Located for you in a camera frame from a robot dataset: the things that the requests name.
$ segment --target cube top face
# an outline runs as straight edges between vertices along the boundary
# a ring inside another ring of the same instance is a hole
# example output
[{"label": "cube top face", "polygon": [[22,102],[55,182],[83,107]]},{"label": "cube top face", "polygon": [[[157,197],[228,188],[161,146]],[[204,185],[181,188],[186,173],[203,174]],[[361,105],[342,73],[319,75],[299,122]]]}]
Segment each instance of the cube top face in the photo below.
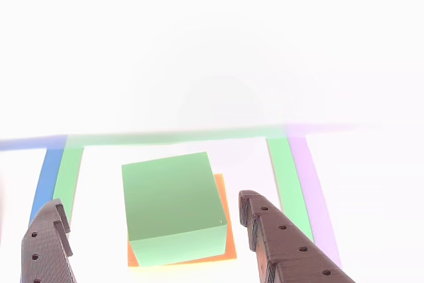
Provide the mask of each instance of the cube top face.
[{"label": "cube top face", "polygon": [[206,152],[122,167],[129,241],[227,224]]}]

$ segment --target orange square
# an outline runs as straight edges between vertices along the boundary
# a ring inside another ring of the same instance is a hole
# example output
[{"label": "orange square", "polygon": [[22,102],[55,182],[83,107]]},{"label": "orange square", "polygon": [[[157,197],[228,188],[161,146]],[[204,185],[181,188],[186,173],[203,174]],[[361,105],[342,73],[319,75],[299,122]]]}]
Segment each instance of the orange square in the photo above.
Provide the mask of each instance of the orange square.
[{"label": "orange square", "polygon": [[[233,228],[231,227],[230,209],[228,208],[227,192],[225,190],[223,175],[215,174],[215,181],[217,183],[219,196],[221,197],[221,202],[224,207],[225,217],[227,218],[227,223],[228,223],[227,246],[225,249],[225,253],[223,255],[210,256],[209,258],[200,258],[197,260],[168,264],[168,265],[234,260],[237,258],[236,245],[234,243]],[[131,266],[131,267],[139,266],[129,241],[128,241],[128,266]]]}]

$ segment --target purple stripe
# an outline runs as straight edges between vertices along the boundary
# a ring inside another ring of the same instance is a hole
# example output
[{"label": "purple stripe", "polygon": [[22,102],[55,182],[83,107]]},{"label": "purple stripe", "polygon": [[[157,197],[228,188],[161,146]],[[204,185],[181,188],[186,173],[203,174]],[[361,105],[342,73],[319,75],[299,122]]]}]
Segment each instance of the purple stripe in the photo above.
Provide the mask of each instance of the purple stripe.
[{"label": "purple stripe", "polygon": [[288,137],[315,244],[339,267],[341,260],[330,214],[305,137]]}]

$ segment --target green block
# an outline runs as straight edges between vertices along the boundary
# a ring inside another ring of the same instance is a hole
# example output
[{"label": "green block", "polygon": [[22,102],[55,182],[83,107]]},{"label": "green block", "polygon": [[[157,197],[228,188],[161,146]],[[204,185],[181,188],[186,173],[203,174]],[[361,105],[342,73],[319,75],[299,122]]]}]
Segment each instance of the green block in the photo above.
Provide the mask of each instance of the green block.
[{"label": "green block", "polygon": [[206,152],[123,165],[122,173],[140,266],[225,253],[227,219]]}]

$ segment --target white surface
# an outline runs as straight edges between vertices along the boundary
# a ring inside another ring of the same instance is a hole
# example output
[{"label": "white surface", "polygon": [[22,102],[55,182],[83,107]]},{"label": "white surface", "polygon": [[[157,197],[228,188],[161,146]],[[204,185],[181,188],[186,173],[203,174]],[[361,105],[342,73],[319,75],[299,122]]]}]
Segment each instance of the white surface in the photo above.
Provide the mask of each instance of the white surface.
[{"label": "white surface", "polygon": [[[127,263],[127,223],[121,165],[206,151],[214,173],[222,173],[238,258],[186,266],[161,266],[134,274]],[[171,146],[87,147],[79,173],[70,244],[78,282],[243,282],[257,283],[256,255],[239,221],[239,191],[253,189],[280,207],[264,139],[191,142]]]},{"label": "white surface", "polygon": [[423,1],[0,0],[0,137],[420,125]]},{"label": "white surface", "polygon": [[385,129],[307,141],[344,271],[360,283],[420,281],[424,133]]},{"label": "white surface", "polygon": [[45,155],[45,149],[0,152],[0,264],[8,282],[19,282],[21,241]]}]

